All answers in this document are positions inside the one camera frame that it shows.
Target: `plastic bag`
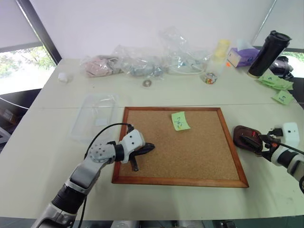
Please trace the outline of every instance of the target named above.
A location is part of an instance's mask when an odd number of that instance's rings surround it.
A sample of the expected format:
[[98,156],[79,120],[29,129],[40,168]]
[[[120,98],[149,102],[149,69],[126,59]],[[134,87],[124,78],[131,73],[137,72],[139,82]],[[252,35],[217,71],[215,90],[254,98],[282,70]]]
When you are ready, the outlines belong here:
[[115,56],[95,56],[87,57],[80,62],[81,71],[85,71],[87,77],[104,77],[121,72],[115,64],[118,57]]
[[115,64],[127,74],[135,77],[162,78],[162,58],[148,48],[117,46],[113,52],[119,57]]
[[200,74],[206,69],[210,54],[206,50],[191,48],[187,39],[175,28],[159,32],[165,49],[165,66],[168,73]]

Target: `cork surface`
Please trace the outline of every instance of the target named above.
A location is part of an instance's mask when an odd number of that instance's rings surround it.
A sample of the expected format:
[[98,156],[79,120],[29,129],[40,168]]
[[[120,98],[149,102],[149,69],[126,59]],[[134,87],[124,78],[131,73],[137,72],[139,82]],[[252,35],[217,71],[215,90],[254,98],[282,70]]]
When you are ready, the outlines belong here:
[[176,112],[129,111],[127,122],[155,149],[136,156],[138,172],[121,164],[119,176],[239,180],[217,112],[186,111],[191,129],[175,131],[171,114]]

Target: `purple tissue box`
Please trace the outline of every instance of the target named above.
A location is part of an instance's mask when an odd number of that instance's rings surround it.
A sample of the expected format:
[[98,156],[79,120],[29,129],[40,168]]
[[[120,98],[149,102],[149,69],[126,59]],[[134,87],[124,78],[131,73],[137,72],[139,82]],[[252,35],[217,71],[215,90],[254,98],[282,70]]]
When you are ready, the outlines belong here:
[[256,59],[258,52],[259,50],[255,48],[238,51],[237,48],[233,47],[228,53],[227,60],[234,67],[250,66],[253,63],[253,61]]

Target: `white table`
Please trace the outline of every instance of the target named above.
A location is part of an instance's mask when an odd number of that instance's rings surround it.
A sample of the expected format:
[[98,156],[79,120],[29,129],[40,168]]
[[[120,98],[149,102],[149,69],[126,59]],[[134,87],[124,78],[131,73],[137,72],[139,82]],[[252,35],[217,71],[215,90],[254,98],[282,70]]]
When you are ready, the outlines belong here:
[[[58,72],[76,69],[77,61],[59,64],[0,154],[0,216],[38,217],[82,161],[87,145],[70,139],[69,130],[86,93],[118,93],[118,122],[127,105],[213,105],[222,109],[230,131],[246,125],[266,133],[276,124],[297,122],[304,135],[304,111],[299,104],[277,104],[270,98],[275,91],[233,68],[214,85],[205,85],[197,76],[169,76],[148,89],[123,75],[97,79],[75,75],[70,84],[57,82]],[[155,93],[163,99],[155,100]],[[299,149],[303,148],[301,140]],[[299,184],[285,168],[253,153],[237,152],[248,189],[112,184],[113,165],[108,165],[88,196],[85,219],[247,219],[304,214]]]

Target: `cork board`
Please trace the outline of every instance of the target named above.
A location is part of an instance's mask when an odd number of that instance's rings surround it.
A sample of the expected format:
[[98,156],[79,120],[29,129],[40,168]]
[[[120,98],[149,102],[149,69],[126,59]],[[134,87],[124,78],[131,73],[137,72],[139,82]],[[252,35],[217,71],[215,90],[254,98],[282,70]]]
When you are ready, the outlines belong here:
[[[171,114],[180,111],[191,129],[174,130]],[[137,172],[116,162],[112,183],[248,187],[220,108],[125,107],[123,117],[155,149],[136,156]],[[125,132],[123,126],[120,140]]]

